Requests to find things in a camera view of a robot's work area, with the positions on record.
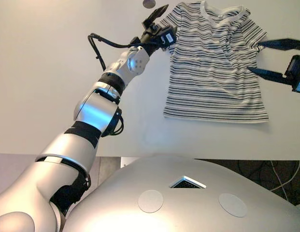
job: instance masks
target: vent grille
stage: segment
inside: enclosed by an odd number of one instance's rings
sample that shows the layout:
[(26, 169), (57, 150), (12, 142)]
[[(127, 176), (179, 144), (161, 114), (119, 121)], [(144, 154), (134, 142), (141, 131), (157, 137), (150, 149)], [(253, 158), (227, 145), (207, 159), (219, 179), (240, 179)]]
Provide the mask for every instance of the vent grille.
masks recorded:
[(170, 188), (172, 189), (205, 189), (206, 186), (192, 178), (189, 178), (187, 176), (181, 176), (179, 179), (176, 181), (172, 182), (169, 185)]

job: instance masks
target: cable on floor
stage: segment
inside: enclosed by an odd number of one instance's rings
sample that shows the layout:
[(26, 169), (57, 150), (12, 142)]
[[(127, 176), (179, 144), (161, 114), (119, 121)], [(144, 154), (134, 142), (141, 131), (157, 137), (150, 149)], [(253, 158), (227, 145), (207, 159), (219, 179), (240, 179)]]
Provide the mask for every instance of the cable on floor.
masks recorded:
[(273, 188), (273, 189), (271, 189), (270, 191), (277, 190), (277, 189), (283, 187), (284, 185), (288, 184), (290, 181), (292, 181), (292, 180), (295, 178), (295, 176), (297, 175), (299, 169), (300, 169), (300, 160), (299, 160), (298, 168), (297, 168), (297, 170), (295, 171), (294, 175), (293, 175), (288, 181), (286, 181), (286, 182), (283, 183), (283, 184), (280, 183), (280, 184), (281, 184), (280, 186), (278, 186), (278, 187), (276, 187), (276, 188)]
[(287, 197), (287, 194), (286, 194), (286, 192), (285, 192), (285, 189), (284, 189), (284, 187), (283, 187), (283, 185), (282, 185), (281, 179), (280, 179), (278, 173), (276, 172), (276, 170), (275, 170), (275, 168), (274, 168), (274, 164), (273, 164), (272, 160), (270, 160), (270, 163), (271, 163), (271, 165), (272, 165), (272, 169), (273, 169), (274, 174), (276, 175), (278, 181), (280, 182), (280, 187), (279, 187), (279, 188), (282, 188), (282, 190), (283, 190), (283, 192), (284, 192), (284, 195), (285, 195), (285, 197), (286, 197), (286, 200), (289, 201), (289, 200), (288, 200), (288, 197)]

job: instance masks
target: black cable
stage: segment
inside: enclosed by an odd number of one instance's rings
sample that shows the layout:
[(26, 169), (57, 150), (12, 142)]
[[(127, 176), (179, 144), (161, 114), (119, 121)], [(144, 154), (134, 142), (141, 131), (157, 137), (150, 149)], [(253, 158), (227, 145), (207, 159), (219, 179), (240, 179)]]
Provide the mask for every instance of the black cable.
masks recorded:
[(97, 39), (98, 41), (100, 42), (104, 42), (112, 47), (115, 47), (115, 48), (128, 48), (128, 47), (132, 47), (132, 46), (143, 46), (143, 45), (158, 45), (158, 43), (156, 42), (145, 42), (145, 43), (129, 43), (127, 45), (122, 45), (122, 44), (118, 44), (118, 43), (114, 43), (110, 40), (107, 40), (103, 37), (101, 37), (100, 35), (98, 34), (95, 34), (95, 33), (91, 33), (90, 36), (92, 38), (95, 38)]
[(260, 166), (259, 166), (258, 168), (256, 168), (255, 170), (253, 170), (253, 171), (248, 175), (248, 178), (250, 179), (251, 176), (252, 176), (254, 173), (256, 173), (257, 171), (260, 171), (260, 170), (263, 168), (264, 164), (265, 164), (265, 161), (263, 161), (263, 162), (260, 164)]
[(93, 38), (89, 35), (89, 36), (87, 37), (87, 39), (88, 39), (88, 41), (90, 42), (92, 48), (94, 49), (94, 51), (95, 51), (95, 53), (96, 53), (96, 55), (97, 55), (97, 56), (96, 56), (96, 59), (99, 59), (99, 60), (100, 60), (100, 64), (101, 64), (102, 70), (105, 71), (105, 69), (106, 69), (105, 62), (103, 61), (103, 59), (102, 59), (102, 57), (101, 57), (101, 55), (100, 55), (100, 52), (99, 52), (99, 50), (97, 49), (96, 44), (95, 44)]
[(117, 129), (117, 130), (115, 130), (115, 131), (113, 131), (113, 132), (111, 132), (110, 135), (119, 135), (120, 133), (123, 132), (123, 130), (124, 130), (124, 120), (123, 120), (122, 116), (120, 117), (120, 121), (121, 121), (120, 128)]
[(90, 174), (87, 176), (87, 189), (89, 189), (92, 185), (91, 176)]
[(245, 177), (245, 175), (244, 175), (244, 173), (242, 172), (242, 169), (241, 169), (241, 167), (240, 167), (240, 160), (237, 161), (237, 165), (238, 165), (238, 169), (239, 169), (240, 174), (243, 175), (243, 176)]
[(105, 71), (106, 69), (106, 65), (105, 65), (105, 62), (103, 61), (102, 59), (102, 56), (100, 55), (100, 52), (94, 42), (93, 39), (97, 39), (98, 41), (100, 42), (104, 42), (112, 47), (115, 47), (115, 48), (129, 48), (129, 47), (132, 47), (132, 46), (144, 46), (144, 45), (156, 45), (158, 46), (159, 44), (156, 43), (156, 42), (145, 42), (145, 43), (134, 43), (134, 44), (127, 44), (127, 45), (122, 45), (122, 44), (118, 44), (118, 43), (114, 43), (110, 40), (107, 40), (103, 37), (101, 37), (100, 35), (97, 35), (95, 33), (91, 33), (90, 35), (87, 36), (87, 39), (88, 41), (90, 42), (92, 48), (94, 49), (95, 53), (96, 53), (96, 59), (99, 59), (100, 60), (100, 64), (101, 64), (101, 67), (102, 67), (102, 70)]

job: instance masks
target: black strap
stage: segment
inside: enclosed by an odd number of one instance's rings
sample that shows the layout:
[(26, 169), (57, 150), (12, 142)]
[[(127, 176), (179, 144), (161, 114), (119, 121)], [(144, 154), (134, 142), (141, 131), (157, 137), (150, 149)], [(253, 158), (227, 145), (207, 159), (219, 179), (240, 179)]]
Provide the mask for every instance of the black strap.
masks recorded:
[(88, 140), (95, 148), (100, 138), (101, 131), (85, 122), (76, 121), (64, 134), (75, 134)]

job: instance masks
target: black joint band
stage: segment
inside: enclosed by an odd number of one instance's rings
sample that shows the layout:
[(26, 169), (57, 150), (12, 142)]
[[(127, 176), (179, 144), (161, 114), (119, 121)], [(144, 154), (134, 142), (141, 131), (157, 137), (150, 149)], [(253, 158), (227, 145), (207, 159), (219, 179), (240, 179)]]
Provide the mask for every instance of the black joint band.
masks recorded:
[(76, 121), (71, 128), (64, 132), (64, 134), (75, 134), (88, 140), (95, 148), (100, 138), (101, 131), (97, 128), (81, 121)]
[(111, 72), (105, 72), (98, 81), (112, 86), (120, 95), (122, 95), (125, 89), (125, 83), (121, 77)]

